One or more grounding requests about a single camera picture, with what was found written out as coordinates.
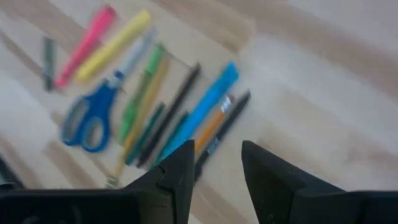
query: pencil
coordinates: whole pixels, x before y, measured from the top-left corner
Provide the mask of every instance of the pencil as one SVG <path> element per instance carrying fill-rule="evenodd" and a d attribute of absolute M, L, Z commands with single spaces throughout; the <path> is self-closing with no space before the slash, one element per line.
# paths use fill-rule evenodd
<path fill-rule="evenodd" d="M 162 60 L 160 61 L 160 65 L 155 74 L 155 77 L 153 78 L 153 81 L 150 83 L 148 91 L 142 101 L 142 106 L 138 112 L 136 123 L 132 128 L 129 136 L 127 137 L 126 142 L 124 143 L 124 149 L 119 158 L 119 162 L 116 165 L 114 174 L 112 177 L 109 177 L 108 179 L 107 187 L 115 188 L 115 186 L 117 186 L 119 178 L 124 170 L 124 161 L 126 160 L 126 157 L 129 155 L 136 139 L 139 137 L 139 134 L 141 133 L 145 117 L 147 116 L 147 113 L 150 110 L 155 100 L 155 97 L 160 89 L 160 86 L 162 84 L 162 81 L 164 80 L 165 74 L 167 73 L 168 69 L 169 69 L 169 59 L 167 57 L 163 57 Z"/>
<path fill-rule="evenodd" d="M 223 102 L 221 103 L 220 109 L 216 112 L 215 117 L 210 121 L 208 126 L 203 130 L 202 134 L 195 140 L 195 153 L 199 152 L 206 141 L 213 134 L 214 130 L 217 126 L 222 122 L 225 115 L 231 108 L 234 101 L 234 97 L 232 95 L 227 95 Z"/>

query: marker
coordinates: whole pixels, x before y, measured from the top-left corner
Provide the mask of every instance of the marker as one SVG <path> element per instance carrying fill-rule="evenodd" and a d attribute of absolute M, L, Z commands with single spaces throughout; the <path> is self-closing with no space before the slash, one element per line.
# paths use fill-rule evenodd
<path fill-rule="evenodd" d="M 146 69 L 140 78 L 137 91 L 130 99 L 129 103 L 126 106 L 126 109 L 124 109 L 122 125 L 120 126 L 119 130 L 119 143 L 121 145 L 124 145 L 124 140 L 126 140 L 126 136 L 129 134 L 131 128 L 134 126 L 134 122 L 136 121 L 139 108 L 142 103 L 142 99 L 145 97 L 148 86 L 150 85 L 153 76 L 156 74 L 164 52 L 164 46 L 162 44 L 158 44 L 152 52 L 152 56 L 150 57 Z"/>
<path fill-rule="evenodd" d="M 126 165 L 129 165 L 134 158 L 139 155 L 139 153 L 142 151 L 142 146 L 144 145 L 144 143 L 146 142 L 150 132 L 152 131 L 152 129 L 154 128 L 156 122 L 158 121 L 158 119 L 160 118 L 160 116 L 162 115 L 162 112 L 164 111 L 165 108 L 165 104 L 163 102 L 160 102 L 157 106 L 156 109 L 154 111 L 154 113 L 152 114 L 152 116 L 149 118 L 148 120 L 148 124 L 145 127 L 144 132 L 142 132 L 140 138 L 138 139 L 138 141 L 134 144 L 134 146 L 132 147 L 132 150 L 130 152 L 130 155 L 127 157 L 126 159 Z"/>
<path fill-rule="evenodd" d="M 84 38 L 74 51 L 68 63 L 62 68 L 61 74 L 55 80 L 58 87 L 67 85 L 76 69 L 86 60 L 90 53 L 98 46 L 101 36 L 111 26 L 116 11 L 111 6 L 101 8 L 96 17 L 92 20 Z"/>
<path fill-rule="evenodd" d="M 138 167 L 142 166 L 149 159 L 153 150 L 156 148 L 157 144 L 159 143 L 160 139 L 162 138 L 162 135 L 163 135 L 164 131 L 166 130 L 167 126 L 169 125 L 171 120 L 173 120 L 174 115 L 176 114 L 177 110 L 180 108 L 184 99 L 189 94 L 189 91 L 191 91 L 193 85 L 195 84 L 195 81 L 199 77 L 200 71 L 201 71 L 201 66 L 199 63 L 197 63 L 190 70 L 188 77 L 185 79 L 184 83 L 180 87 L 180 90 L 176 94 L 176 97 L 174 98 L 170 109 L 168 110 L 164 119 L 162 120 L 159 127 L 155 131 L 155 134 L 150 139 L 148 145 L 144 147 L 144 150 L 142 151 L 142 153 L 139 157 L 139 162 L 137 165 Z"/>
<path fill-rule="evenodd" d="M 232 109 L 227 119 L 219 128 L 218 132 L 214 135 L 213 139 L 207 144 L 206 149 L 202 152 L 198 161 L 195 164 L 195 182 L 201 176 L 202 168 L 205 165 L 207 159 L 216 151 L 217 147 L 220 145 L 220 142 L 223 140 L 223 138 L 228 133 L 228 131 L 230 130 L 236 119 L 245 109 L 247 103 L 250 100 L 250 97 L 251 97 L 250 91 L 247 91 L 242 97 L 240 97 L 239 101 L 236 103 L 236 106 Z"/>
<path fill-rule="evenodd" d="M 77 71 L 76 79 L 79 82 L 90 80 L 98 70 L 103 68 L 126 47 L 132 37 L 138 36 L 149 25 L 150 20 L 151 16 L 147 10 L 143 10 L 133 17 L 118 34 L 84 62 Z"/>
<path fill-rule="evenodd" d="M 228 91 L 232 84 L 238 79 L 238 71 L 233 62 L 230 62 L 221 73 L 220 77 L 209 87 L 204 97 L 193 110 L 192 114 L 182 125 L 178 134 L 173 138 L 169 146 L 162 153 L 160 159 L 166 158 L 176 148 L 183 144 L 195 132 L 199 124 L 205 119 L 212 107 L 217 104 L 221 97 Z"/>
<path fill-rule="evenodd" d="M 148 92 L 145 94 L 145 97 L 142 101 L 142 107 L 138 112 L 136 123 L 132 128 L 129 136 L 127 137 L 126 142 L 124 143 L 124 149 L 120 156 L 120 160 L 116 165 L 115 172 L 113 176 L 109 177 L 108 179 L 107 187 L 113 188 L 117 186 L 118 180 L 124 170 L 124 162 L 126 161 L 127 156 L 130 154 L 130 151 L 136 139 L 141 133 L 145 117 L 147 116 L 147 113 L 150 110 L 153 101 L 155 100 L 157 92 L 160 89 L 160 86 L 164 80 L 165 75 L 167 74 L 168 69 L 169 69 L 169 59 L 167 57 L 163 57 L 162 60 L 160 61 L 159 69 L 157 70 L 153 81 L 150 83 Z"/>
<path fill-rule="evenodd" d="M 151 165 L 150 169 L 160 163 L 160 156 L 162 155 L 162 152 L 164 151 L 166 146 L 168 146 L 170 144 L 170 141 L 175 137 L 175 135 L 178 133 L 178 131 L 180 130 L 182 124 L 187 120 L 188 115 L 189 115 L 188 111 L 184 112 L 184 114 L 181 115 L 181 117 L 180 117 L 179 121 L 177 122 L 177 124 L 175 125 L 171 135 L 167 139 L 166 144 L 164 144 L 164 147 L 159 152 L 159 155 L 155 159 L 155 162 Z"/>
<path fill-rule="evenodd" d="M 54 61 L 55 61 L 55 46 L 54 40 L 44 37 L 44 52 L 43 52 L 43 76 L 44 76 L 44 89 L 51 91 L 53 88 L 54 79 Z"/>

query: blue scissors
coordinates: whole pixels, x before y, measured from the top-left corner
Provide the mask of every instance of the blue scissors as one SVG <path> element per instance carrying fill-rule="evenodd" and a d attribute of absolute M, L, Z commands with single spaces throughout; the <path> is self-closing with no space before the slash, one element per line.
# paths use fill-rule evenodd
<path fill-rule="evenodd" d="M 151 29 L 137 40 L 122 67 L 111 78 L 104 79 L 93 94 L 82 96 L 74 103 L 63 124 L 63 143 L 67 146 L 81 145 L 87 152 L 100 152 L 106 147 L 111 132 L 110 111 L 118 88 L 148 49 L 155 35 L 156 30 Z M 102 131 L 101 139 L 95 143 L 93 137 L 97 130 Z"/>

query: scissor handle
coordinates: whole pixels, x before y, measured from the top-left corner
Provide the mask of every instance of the scissor handle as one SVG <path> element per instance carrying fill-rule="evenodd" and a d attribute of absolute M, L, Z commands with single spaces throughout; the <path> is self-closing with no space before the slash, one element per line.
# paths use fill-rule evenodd
<path fill-rule="evenodd" d="M 87 152 L 100 152 L 106 147 L 110 136 L 109 112 L 117 92 L 117 89 L 109 88 L 108 82 L 105 80 L 92 95 L 80 98 L 72 106 L 62 129 L 62 141 L 66 145 L 81 144 Z M 82 110 L 84 115 L 79 121 Z M 79 122 L 76 128 L 73 128 L 74 122 Z M 92 144 L 90 140 L 97 128 L 102 130 L 101 140 Z"/>

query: black plastic part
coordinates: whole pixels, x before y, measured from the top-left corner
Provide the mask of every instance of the black plastic part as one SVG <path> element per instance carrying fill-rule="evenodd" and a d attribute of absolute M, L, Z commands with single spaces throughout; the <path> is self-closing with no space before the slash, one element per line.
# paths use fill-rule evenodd
<path fill-rule="evenodd" d="M 345 192 L 250 141 L 242 162 L 259 223 L 398 223 L 398 192 Z"/>
<path fill-rule="evenodd" d="M 0 223 L 188 223 L 193 163 L 188 141 L 123 189 L 0 191 Z"/>

